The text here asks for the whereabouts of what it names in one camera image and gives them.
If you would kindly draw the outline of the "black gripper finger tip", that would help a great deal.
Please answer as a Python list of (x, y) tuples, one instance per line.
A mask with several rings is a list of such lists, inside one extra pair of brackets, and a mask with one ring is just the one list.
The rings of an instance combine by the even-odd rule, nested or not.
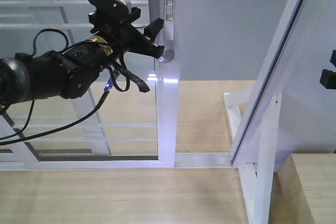
[[(330, 58), (331, 64), (335, 67), (335, 49), (332, 51), (332, 55)], [(323, 69), (320, 77), (320, 84), (324, 86), (326, 89), (335, 90), (336, 82), (335, 82), (335, 71)]]

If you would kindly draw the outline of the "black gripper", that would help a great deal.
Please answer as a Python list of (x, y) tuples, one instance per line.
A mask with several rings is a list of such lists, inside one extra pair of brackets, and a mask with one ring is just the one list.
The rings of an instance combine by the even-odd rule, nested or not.
[(91, 33), (101, 33), (113, 47), (122, 53), (132, 52), (151, 56), (159, 59), (164, 53), (164, 46), (154, 43), (158, 33), (163, 28), (164, 20), (157, 18), (144, 28), (141, 33), (132, 25), (138, 19), (141, 10), (137, 7), (131, 9), (131, 14), (125, 19), (117, 19), (114, 16), (96, 9), (88, 14), (89, 23), (93, 24)]

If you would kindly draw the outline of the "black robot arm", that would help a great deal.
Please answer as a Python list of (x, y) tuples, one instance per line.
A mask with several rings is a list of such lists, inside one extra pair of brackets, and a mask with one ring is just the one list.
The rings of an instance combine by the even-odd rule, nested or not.
[(156, 19), (139, 32), (132, 25), (141, 11), (134, 7), (124, 14), (105, 13), (102, 10), (89, 14), (93, 25), (92, 36), (73, 45), (66, 44), (60, 51), (50, 50), (37, 57), (32, 54), (16, 53), (13, 58), (1, 59), (1, 105), (46, 99), (60, 96), (76, 99), (83, 96), (104, 69), (111, 77), (105, 89), (115, 87), (119, 74), (129, 83), (134, 82), (140, 92), (149, 92), (148, 85), (127, 69), (123, 55), (133, 52), (159, 59), (164, 46), (154, 44), (163, 28), (164, 21)]

